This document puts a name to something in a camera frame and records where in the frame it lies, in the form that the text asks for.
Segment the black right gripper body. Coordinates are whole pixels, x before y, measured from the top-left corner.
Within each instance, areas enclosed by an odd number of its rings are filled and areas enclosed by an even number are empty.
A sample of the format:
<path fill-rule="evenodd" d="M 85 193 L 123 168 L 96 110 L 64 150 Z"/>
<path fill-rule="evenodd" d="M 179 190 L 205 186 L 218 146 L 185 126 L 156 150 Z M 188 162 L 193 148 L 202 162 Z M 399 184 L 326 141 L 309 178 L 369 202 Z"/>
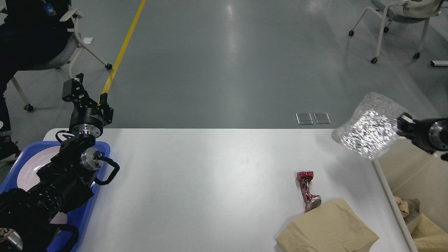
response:
<path fill-rule="evenodd" d="M 436 151 L 445 152 L 441 160 L 448 161 L 448 120 L 446 118 L 415 120 L 413 125 L 413 145 L 434 154 Z"/>

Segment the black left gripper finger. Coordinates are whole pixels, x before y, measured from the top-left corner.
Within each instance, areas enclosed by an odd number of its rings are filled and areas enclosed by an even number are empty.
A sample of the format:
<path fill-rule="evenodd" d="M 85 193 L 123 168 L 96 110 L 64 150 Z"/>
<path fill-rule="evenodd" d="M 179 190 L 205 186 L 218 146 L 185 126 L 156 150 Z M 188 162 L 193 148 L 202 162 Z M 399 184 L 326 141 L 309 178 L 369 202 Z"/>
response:
<path fill-rule="evenodd" d="M 84 74 L 79 73 L 63 84 L 62 100 L 73 103 L 74 108 L 92 108 L 92 99 L 83 86 L 83 78 Z"/>
<path fill-rule="evenodd" d="M 114 109 L 112 107 L 110 107 L 110 105 L 107 101 L 107 98 L 108 98 L 107 92 L 102 93 L 100 95 L 99 105 L 98 105 L 98 107 L 103 115 L 103 125 L 104 126 L 110 125 L 112 123 L 113 114 L 114 114 Z"/>

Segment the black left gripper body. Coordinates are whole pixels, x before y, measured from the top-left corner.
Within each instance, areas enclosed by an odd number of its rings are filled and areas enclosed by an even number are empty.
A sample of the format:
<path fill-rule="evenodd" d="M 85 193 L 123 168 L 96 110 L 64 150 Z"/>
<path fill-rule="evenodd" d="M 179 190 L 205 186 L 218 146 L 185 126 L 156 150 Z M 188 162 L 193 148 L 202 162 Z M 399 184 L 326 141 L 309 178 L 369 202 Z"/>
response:
<path fill-rule="evenodd" d="M 70 123 L 69 131 L 76 134 L 91 134 L 98 138 L 103 133 L 104 115 L 97 108 L 91 107 L 75 107 Z"/>

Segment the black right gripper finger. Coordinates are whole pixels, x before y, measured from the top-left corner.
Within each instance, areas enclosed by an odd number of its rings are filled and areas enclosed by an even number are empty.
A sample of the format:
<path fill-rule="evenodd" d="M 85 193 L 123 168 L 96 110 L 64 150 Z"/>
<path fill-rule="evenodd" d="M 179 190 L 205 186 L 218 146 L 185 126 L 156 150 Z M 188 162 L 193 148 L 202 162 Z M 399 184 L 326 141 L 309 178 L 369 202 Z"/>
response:
<path fill-rule="evenodd" d="M 405 138 L 415 138 L 414 131 L 417 122 L 409 113 L 402 113 L 397 118 L 397 134 Z"/>

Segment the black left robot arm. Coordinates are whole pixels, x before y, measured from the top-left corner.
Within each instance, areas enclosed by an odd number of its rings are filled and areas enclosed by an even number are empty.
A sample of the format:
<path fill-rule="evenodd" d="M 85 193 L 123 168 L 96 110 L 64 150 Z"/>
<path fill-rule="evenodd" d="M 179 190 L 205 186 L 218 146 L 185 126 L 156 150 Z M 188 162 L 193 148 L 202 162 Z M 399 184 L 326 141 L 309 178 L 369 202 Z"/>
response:
<path fill-rule="evenodd" d="M 60 249 L 70 252 L 80 238 L 77 227 L 53 224 L 60 212 L 69 213 L 93 196 L 91 185 L 107 185 L 120 170 L 111 158 L 94 148 L 114 110 L 107 93 L 95 102 L 83 87 L 83 73 L 63 84 L 62 99 L 74 110 L 69 129 L 71 137 L 60 142 L 59 152 L 37 171 L 40 181 L 29 190 L 11 188 L 1 194 L 1 251 L 46 252 L 59 232 L 71 236 Z"/>

